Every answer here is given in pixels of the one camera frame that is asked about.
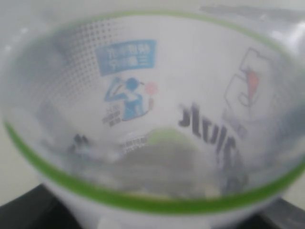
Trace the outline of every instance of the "blue label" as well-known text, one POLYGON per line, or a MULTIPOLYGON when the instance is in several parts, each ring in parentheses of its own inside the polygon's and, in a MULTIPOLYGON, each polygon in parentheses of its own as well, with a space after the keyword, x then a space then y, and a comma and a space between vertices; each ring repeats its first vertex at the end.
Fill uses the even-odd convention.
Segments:
POLYGON ((102 76, 126 70, 154 67, 156 41, 137 40, 107 45, 96 49, 102 76))

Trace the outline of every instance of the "red graphic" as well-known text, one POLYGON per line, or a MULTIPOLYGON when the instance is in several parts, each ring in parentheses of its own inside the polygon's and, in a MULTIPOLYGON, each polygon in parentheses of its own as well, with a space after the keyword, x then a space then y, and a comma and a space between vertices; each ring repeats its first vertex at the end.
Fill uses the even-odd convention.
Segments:
POLYGON ((149 95, 154 95, 158 91, 158 87, 155 83, 147 83, 145 85, 145 92, 149 95))
POLYGON ((250 71, 247 74, 247 84, 248 84, 248 93, 249 93, 248 98, 249 101, 252 101, 259 85, 259 77, 255 72, 250 71))

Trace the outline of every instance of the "green rim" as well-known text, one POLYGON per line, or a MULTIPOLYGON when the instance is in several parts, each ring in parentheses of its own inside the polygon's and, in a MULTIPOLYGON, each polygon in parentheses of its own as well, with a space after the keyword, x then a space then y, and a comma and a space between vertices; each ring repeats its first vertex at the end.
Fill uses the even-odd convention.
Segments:
MULTIPOLYGON (((75 26, 80 23, 91 22, 94 20, 103 20, 107 18, 118 18, 125 16, 141 16, 141 15, 155 15, 155 16, 174 16, 183 17, 188 19, 195 19, 205 22, 210 22, 216 25, 230 28, 237 32, 240 32, 248 37, 251 37, 269 48, 279 52, 287 61, 293 63, 293 58, 286 50, 272 41, 271 39, 261 36, 255 32, 252 32, 239 25, 230 23, 228 21, 215 19, 198 14, 191 14, 186 12, 172 12, 172 11, 129 11, 118 12, 109 15, 90 17, 84 20, 76 21, 68 25, 62 26, 59 30, 54 32, 60 32, 65 28, 75 26)), ((43 37, 33 41, 33 44, 37 44, 44 40, 43 37)), ((20 150, 23 156, 44 176, 57 183, 58 185, 76 193, 80 196, 92 199, 96 202, 100 202, 105 205, 125 208, 129 210, 136 210, 147 213, 155 214, 202 214, 202 213, 215 213, 227 211, 234 208, 244 207, 259 201, 263 201, 272 195, 275 195, 284 189, 286 189, 295 179, 297 179, 305 170, 305 162, 301 163, 293 171, 289 172, 279 180, 270 183, 264 187, 254 189, 252 191, 228 196, 218 199, 196 199, 196 200, 173 200, 173 199, 158 199, 148 198, 140 196, 126 195, 121 192, 109 190, 103 187, 97 187, 83 180, 69 176, 57 169, 47 161, 43 160, 35 153, 23 140, 19 137, 13 127, 5 122, 5 127, 9 136, 11 137, 15 146, 20 150)))
POLYGON ((293 171, 289 172, 279 180, 264 187, 248 191, 243 194, 227 196, 218 199, 196 199, 196 200, 173 200, 157 199, 148 197, 137 197, 126 195, 118 191, 97 187, 83 180, 69 176, 58 170, 35 153, 18 136, 13 127, 5 122, 6 130, 23 156, 47 178, 58 185, 76 193, 80 196, 92 199, 96 202, 155 214, 199 214, 227 211, 234 208, 244 207, 262 201, 287 188, 305 170, 302 163, 293 171))

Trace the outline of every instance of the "blue cartoon character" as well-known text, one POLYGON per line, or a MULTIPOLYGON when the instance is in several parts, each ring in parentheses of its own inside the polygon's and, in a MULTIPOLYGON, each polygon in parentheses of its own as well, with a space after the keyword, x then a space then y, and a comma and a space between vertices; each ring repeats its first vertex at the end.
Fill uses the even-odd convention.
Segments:
POLYGON ((138 89, 141 86, 145 87, 145 93, 148 95, 154 94, 157 90, 155 83, 148 83, 145 85, 133 77, 127 79, 126 81, 116 77, 111 82, 106 92, 104 101, 113 102, 122 100, 124 102, 122 121, 128 121, 141 117, 153 108, 153 99, 149 98, 148 109, 144 110, 143 100, 145 99, 145 96, 143 97, 143 95, 138 92, 138 89))

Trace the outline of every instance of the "transparent plastic bowl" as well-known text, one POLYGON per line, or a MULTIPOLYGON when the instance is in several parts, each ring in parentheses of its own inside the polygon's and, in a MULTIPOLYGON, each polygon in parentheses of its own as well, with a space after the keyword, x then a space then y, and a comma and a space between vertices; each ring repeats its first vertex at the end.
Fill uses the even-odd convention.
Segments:
POLYGON ((5 46, 0 105, 84 228, 228 226, 303 172, 302 43, 286 42, 286 19, 67 2, 21 10, 30 27, 5 46))

